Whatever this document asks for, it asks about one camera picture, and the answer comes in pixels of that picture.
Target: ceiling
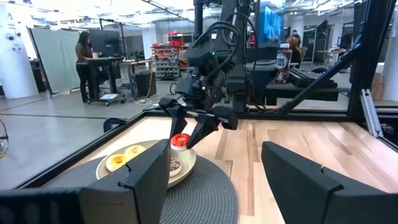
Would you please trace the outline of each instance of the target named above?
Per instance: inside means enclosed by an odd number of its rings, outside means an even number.
[[[114,19],[128,26],[147,27],[148,24],[164,20],[194,20],[193,1],[154,0],[169,10],[166,12],[142,0],[0,0],[18,19],[27,24],[55,27],[99,27],[99,18]],[[339,6],[353,0],[261,0],[275,11],[291,15],[314,15],[330,10],[341,10]],[[219,17],[221,8],[211,5],[203,16]]]

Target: donut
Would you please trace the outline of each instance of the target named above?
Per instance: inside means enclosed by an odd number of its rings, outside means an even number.
[[[119,167],[123,166],[129,159],[127,156],[123,154],[116,154],[113,156],[110,156],[108,160],[106,161],[106,168],[110,171],[113,172],[117,170]]]
[[[144,146],[135,145],[135,146],[128,147],[124,151],[124,155],[127,156],[127,158],[130,160],[130,159],[135,158],[136,156],[138,156],[145,150],[146,150],[146,148]]]
[[[189,134],[181,133],[176,134],[170,141],[170,147],[176,151],[187,150],[187,144],[189,142]]]
[[[170,177],[175,177],[181,172],[182,164],[178,159],[173,159],[170,161]]]

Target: chair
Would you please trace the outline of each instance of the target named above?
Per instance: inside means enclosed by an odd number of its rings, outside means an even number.
[[[305,56],[305,53],[307,52],[308,47],[299,47],[298,49],[301,52],[301,64],[303,64],[302,62],[304,61],[304,56]]]

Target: yellow donut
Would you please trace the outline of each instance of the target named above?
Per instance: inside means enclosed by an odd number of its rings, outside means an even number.
[[[106,161],[106,168],[110,171],[113,172],[123,166],[129,159],[127,156],[122,155],[122,154],[116,154],[108,158]]]
[[[124,155],[127,156],[128,159],[133,159],[142,152],[144,152],[145,150],[146,148],[144,146],[139,146],[139,145],[131,146],[124,151]]]

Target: bottle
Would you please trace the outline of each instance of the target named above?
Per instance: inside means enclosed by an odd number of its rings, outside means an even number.
[[[289,67],[290,59],[292,58],[292,50],[289,44],[281,44],[276,56],[276,65],[278,74],[276,76],[276,83],[289,83]]]

